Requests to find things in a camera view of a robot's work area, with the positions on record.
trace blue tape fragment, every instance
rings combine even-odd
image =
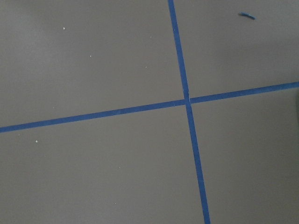
[[[0,133],[12,132],[12,131],[23,130],[23,129],[28,129],[28,128],[42,127],[42,126],[58,125],[58,124],[76,122],[76,121],[81,121],[81,120],[110,117],[110,116],[121,115],[121,114],[126,114],[126,113],[135,113],[135,112],[141,112],[141,111],[162,109],[162,108],[180,106],[180,105],[185,105],[184,99],[163,102],[163,103],[157,103],[157,104],[135,106],[135,107],[129,107],[129,108],[124,108],[124,109],[105,111],[105,112],[83,114],[83,115],[77,115],[77,116],[66,117],[66,118],[37,121],[37,122],[31,122],[31,123],[20,124],[20,125],[12,125],[12,126],[7,126],[7,127],[0,127]]]
[[[240,12],[239,15],[246,16],[246,17],[251,18],[253,20],[256,19],[256,17],[250,15],[249,13],[245,13],[245,12]]]
[[[287,90],[287,89],[298,88],[298,87],[299,87],[299,82],[271,85],[271,86],[259,87],[259,88],[248,89],[248,90],[241,90],[241,91],[214,94],[214,95],[209,95],[209,96],[195,97],[195,98],[190,99],[190,103],[191,104],[202,103],[202,102],[207,102],[207,101],[241,97],[241,96],[266,93],[266,92],[272,92],[272,91]]]
[[[168,0],[168,6],[169,6],[169,11],[170,11],[170,16],[171,16],[174,41],[175,41],[177,55],[178,55],[178,65],[179,65],[181,81],[182,81],[182,86],[183,86],[183,92],[184,92],[184,99],[185,99],[185,104],[186,104],[186,112],[187,112],[189,131],[190,131],[190,137],[191,137],[192,149],[193,149],[193,156],[194,156],[195,167],[196,167],[201,207],[202,207],[202,211],[203,211],[205,224],[210,224],[211,222],[210,222],[210,215],[209,215],[209,209],[208,209],[207,198],[206,198],[206,189],[205,189],[204,178],[203,178],[203,173],[202,173],[202,168],[201,168],[199,147],[198,147],[198,142],[197,142],[197,137],[196,137],[196,132],[195,132],[195,124],[194,124],[194,119],[193,119],[193,112],[192,112],[192,107],[191,107],[190,99],[189,99],[189,87],[188,87],[188,81],[187,81],[186,70],[185,70],[183,50],[182,50],[182,46],[181,46],[181,40],[179,37],[178,22],[177,22],[177,16],[176,16],[173,0]]]

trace floor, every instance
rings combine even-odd
[[[298,8],[1,1],[0,223],[299,223]]]

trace vertical blue line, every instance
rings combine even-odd
[[[197,174],[197,180],[198,180],[198,186],[199,186],[201,206],[202,206],[205,224],[210,224],[211,221],[210,221],[209,209],[208,209],[208,205],[207,205],[206,189],[205,189],[205,183],[204,183],[202,167],[201,167],[201,162],[200,162],[199,147],[198,147],[197,136],[196,136],[196,131],[195,131],[192,106],[191,106],[190,98],[189,98],[189,87],[188,87],[186,70],[185,70],[183,50],[182,50],[182,46],[181,46],[181,40],[179,38],[178,22],[177,22],[177,16],[176,16],[173,0],[168,0],[168,6],[169,6],[169,11],[170,11],[170,16],[171,16],[174,41],[176,44],[177,55],[178,55],[178,65],[179,65],[179,71],[181,74],[181,80],[182,80],[182,86],[183,86],[183,92],[184,92],[184,99],[185,99],[186,112],[187,112],[187,117],[188,117],[190,137],[191,137],[191,142],[192,142],[193,156],[194,156],[195,167],[196,167],[196,174]]]

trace small blue scrap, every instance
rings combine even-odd
[[[251,18],[251,19],[253,19],[253,20],[255,20],[255,19],[256,19],[256,17],[254,17],[254,16],[250,15],[249,13],[245,13],[245,12],[240,12],[240,14],[239,14],[239,15],[242,15],[242,16],[249,17],[249,18]]]

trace gray surface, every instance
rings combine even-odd
[[[191,97],[299,80],[299,1],[176,0],[175,7]]]
[[[183,98],[167,1],[0,1],[0,29],[0,126]]]
[[[299,89],[193,105],[213,224],[299,223],[298,102]]]
[[[203,224],[183,106],[2,133],[0,153],[0,223]]]

